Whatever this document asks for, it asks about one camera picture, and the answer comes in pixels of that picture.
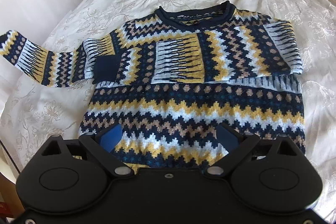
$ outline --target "red object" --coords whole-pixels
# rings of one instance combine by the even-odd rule
[[[11,210],[5,202],[0,202],[0,217],[13,217]]]

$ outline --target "sweater neckline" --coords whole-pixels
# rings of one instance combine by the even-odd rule
[[[196,31],[199,29],[215,27],[219,24],[222,24],[230,20],[233,16],[235,9],[236,7],[227,0],[219,5],[212,6],[209,8],[184,10],[180,12],[167,12],[160,6],[157,10],[155,10],[155,14],[166,25],[175,27],[179,30]],[[223,14],[214,18],[201,20],[197,25],[186,25],[182,22],[173,19],[182,15],[183,16],[204,15],[206,13],[212,13],[218,10],[223,10]]]

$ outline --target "sweater sleeve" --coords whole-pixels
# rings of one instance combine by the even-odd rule
[[[93,78],[99,55],[114,54],[110,36],[87,39],[73,52],[52,52],[30,42],[17,31],[0,36],[0,55],[36,82],[53,87]]]

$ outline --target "bedspread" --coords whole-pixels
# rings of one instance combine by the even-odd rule
[[[72,51],[83,39],[108,34],[127,20],[152,13],[210,7],[226,0],[83,0],[50,34],[43,46]],[[238,9],[258,11],[291,21],[303,60],[306,156],[320,173],[324,190],[315,210],[336,220],[336,70],[334,29],[336,0],[229,0]],[[0,137],[22,169],[52,134],[78,137],[91,98],[91,80],[70,88],[48,88],[22,75],[0,120]]]

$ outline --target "fair isle sweater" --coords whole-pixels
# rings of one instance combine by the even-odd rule
[[[111,153],[132,167],[212,165],[227,153],[216,140],[221,122],[266,139],[286,134],[305,150],[302,62],[288,21],[226,1],[177,13],[160,7],[73,52],[48,51],[16,31],[0,45],[42,85],[94,78],[79,133],[120,123]]]

